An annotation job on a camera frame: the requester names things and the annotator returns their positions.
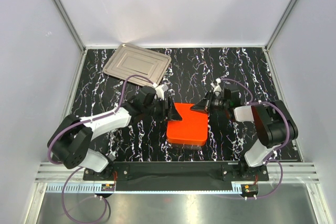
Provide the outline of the orange box lid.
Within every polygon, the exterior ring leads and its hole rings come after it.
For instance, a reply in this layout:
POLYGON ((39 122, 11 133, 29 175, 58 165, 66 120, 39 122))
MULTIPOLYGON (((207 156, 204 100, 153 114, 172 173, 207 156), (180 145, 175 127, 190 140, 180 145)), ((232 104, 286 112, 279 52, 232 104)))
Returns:
POLYGON ((175 103, 182 121, 168 121, 166 138, 168 136, 207 137, 208 115, 191 110, 193 104, 175 103))

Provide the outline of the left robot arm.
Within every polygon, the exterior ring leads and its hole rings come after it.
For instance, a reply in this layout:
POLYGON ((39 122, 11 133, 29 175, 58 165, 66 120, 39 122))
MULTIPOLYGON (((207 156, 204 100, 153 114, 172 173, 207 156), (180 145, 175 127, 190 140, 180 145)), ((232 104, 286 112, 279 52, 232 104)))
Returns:
POLYGON ((56 164, 63 164, 67 169, 90 169, 99 178, 107 180, 113 175, 112 160, 92 150, 91 141, 125 128, 145 115, 160 122, 182 120, 172 97, 165 98, 160 87, 143 86, 138 94, 114 110, 83 118, 73 114, 66 116, 48 141, 48 158, 56 157, 56 164))

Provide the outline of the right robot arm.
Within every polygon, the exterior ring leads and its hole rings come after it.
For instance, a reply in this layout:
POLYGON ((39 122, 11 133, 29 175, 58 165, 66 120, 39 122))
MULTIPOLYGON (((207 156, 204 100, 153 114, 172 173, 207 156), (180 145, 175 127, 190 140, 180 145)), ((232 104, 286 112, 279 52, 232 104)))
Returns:
POLYGON ((244 180, 256 176, 257 167, 265 164, 273 152, 298 137, 298 128, 282 100, 244 105, 239 90, 214 90, 207 92, 191 110, 205 114, 221 111, 230 121, 254 123, 258 139, 245 152, 238 167, 244 180))

